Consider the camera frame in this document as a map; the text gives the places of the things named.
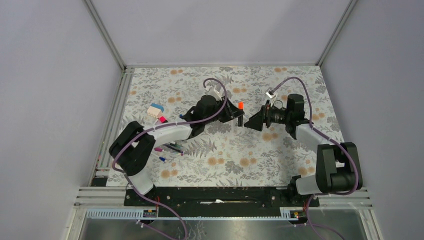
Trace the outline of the orange highlighter black body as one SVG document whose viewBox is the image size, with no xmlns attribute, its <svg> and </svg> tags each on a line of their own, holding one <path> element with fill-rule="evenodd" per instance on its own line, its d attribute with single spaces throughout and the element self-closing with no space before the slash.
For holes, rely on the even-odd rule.
<svg viewBox="0 0 424 240">
<path fill-rule="evenodd" d="M 244 123 L 244 103 L 242 101 L 240 101 L 238 103 L 238 109 L 240 110 L 240 115 L 237 118 L 237 126 L 243 127 L 243 123 Z"/>
</svg>

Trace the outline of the pink highlighter black body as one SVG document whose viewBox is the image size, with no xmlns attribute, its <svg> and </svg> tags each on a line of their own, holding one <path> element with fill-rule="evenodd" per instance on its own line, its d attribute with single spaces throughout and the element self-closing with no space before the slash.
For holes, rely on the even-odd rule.
<svg viewBox="0 0 424 240">
<path fill-rule="evenodd" d="M 168 122 L 168 120 L 164 116 L 160 116 L 160 117 L 157 118 L 155 124 L 159 125 L 159 124 L 164 124 L 164 123 L 167 123 L 167 122 Z"/>
</svg>

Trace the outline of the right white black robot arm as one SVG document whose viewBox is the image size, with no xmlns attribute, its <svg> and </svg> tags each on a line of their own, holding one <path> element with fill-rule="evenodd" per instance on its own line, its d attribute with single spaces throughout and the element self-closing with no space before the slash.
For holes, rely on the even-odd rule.
<svg viewBox="0 0 424 240">
<path fill-rule="evenodd" d="M 357 147 L 352 142 L 338 143 L 320 132 L 305 117 L 305 101 L 300 94 L 290 94 L 286 107 L 273 106 L 269 100 L 244 123 L 244 127 L 262 131 L 271 124 L 282 124 L 286 132 L 316 154 L 315 174 L 293 177 L 287 201 L 301 205 L 307 195 L 347 194 L 362 188 L 363 180 Z"/>
</svg>

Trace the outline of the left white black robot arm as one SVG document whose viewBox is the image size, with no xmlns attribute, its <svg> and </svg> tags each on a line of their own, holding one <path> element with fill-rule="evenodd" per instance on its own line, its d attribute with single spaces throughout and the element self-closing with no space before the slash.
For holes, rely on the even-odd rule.
<svg viewBox="0 0 424 240">
<path fill-rule="evenodd" d="M 153 182 L 150 180 L 147 162 L 156 147 L 180 140 L 189 140 L 201 134 L 209 123 L 226 123 L 242 117 L 244 111 L 225 96 L 217 100 L 203 95 L 186 114 L 176 121 L 146 128 L 137 121 L 130 122 L 109 147 L 112 167 L 120 167 L 136 192 L 136 199 L 144 206 L 155 200 Z"/>
</svg>

